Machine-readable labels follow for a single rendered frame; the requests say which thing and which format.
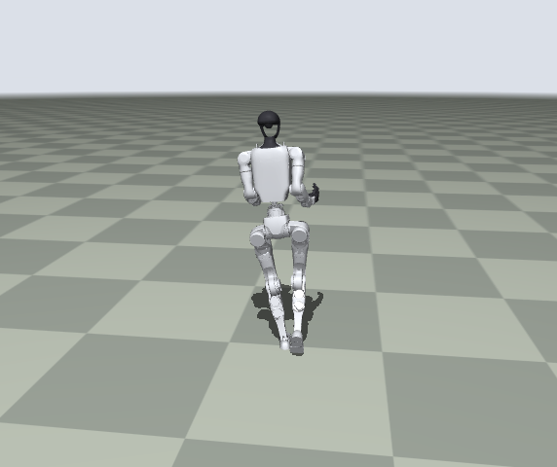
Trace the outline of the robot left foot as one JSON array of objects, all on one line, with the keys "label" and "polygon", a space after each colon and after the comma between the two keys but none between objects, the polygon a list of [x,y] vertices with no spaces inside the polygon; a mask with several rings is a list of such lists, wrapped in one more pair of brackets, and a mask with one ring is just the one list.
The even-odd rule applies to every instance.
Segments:
[{"label": "robot left foot", "polygon": [[285,340],[285,337],[283,336],[283,341],[281,341],[280,337],[279,337],[279,343],[280,343],[280,349],[283,350],[287,350],[290,348],[290,343],[291,343],[291,335],[289,333],[287,333],[287,337],[288,337],[288,341]]}]

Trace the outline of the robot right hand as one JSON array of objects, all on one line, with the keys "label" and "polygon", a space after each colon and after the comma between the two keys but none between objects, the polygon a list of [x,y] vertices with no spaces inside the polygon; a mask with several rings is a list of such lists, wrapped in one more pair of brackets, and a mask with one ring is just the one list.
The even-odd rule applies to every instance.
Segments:
[{"label": "robot right hand", "polygon": [[318,197],[319,197],[319,195],[318,195],[319,194],[319,191],[318,191],[319,187],[317,187],[316,184],[314,183],[313,188],[315,188],[315,189],[313,190],[312,193],[309,194],[309,197],[311,198],[311,197],[315,196],[316,197],[316,202],[317,202]]}]

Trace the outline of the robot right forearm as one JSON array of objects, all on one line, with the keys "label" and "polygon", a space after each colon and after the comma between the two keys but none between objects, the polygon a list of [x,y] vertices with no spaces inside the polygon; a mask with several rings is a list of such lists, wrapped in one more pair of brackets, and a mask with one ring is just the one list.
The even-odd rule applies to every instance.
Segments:
[{"label": "robot right forearm", "polygon": [[311,198],[309,197],[309,194],[306,191],[306,188],[303,183],[301,184],[301,193],[302,193],[301,196],[295,196],[295,197],[303,207],[310,207],[311,205],[315,204],[316,197],[315,196]]}]

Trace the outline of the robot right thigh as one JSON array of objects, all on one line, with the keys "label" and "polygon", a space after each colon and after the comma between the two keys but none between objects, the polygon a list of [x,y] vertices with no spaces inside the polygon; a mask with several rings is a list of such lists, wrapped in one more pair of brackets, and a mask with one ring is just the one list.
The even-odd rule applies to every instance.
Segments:
[{"label": "robot right thigh", "polygon": [[293,255],[293,275],[291,288],[302,290],[302,278],[306,275],[306,262],[309,248],[310,229],[304,221],[289,221],[288,230],[291,235]]}]

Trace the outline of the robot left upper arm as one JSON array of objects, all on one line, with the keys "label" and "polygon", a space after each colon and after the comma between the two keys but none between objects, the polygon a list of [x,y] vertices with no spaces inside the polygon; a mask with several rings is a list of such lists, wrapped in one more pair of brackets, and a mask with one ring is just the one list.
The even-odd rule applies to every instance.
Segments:
[{"label": "robot left upper arm", "polygon": [[257,193],[254,190],[252,169],[250,167],[251,151],[241,152],[238,156],[238,164],[240,167],[241,181],[244,186],[244,195],[246,199],[252,199],[258,197]]}]

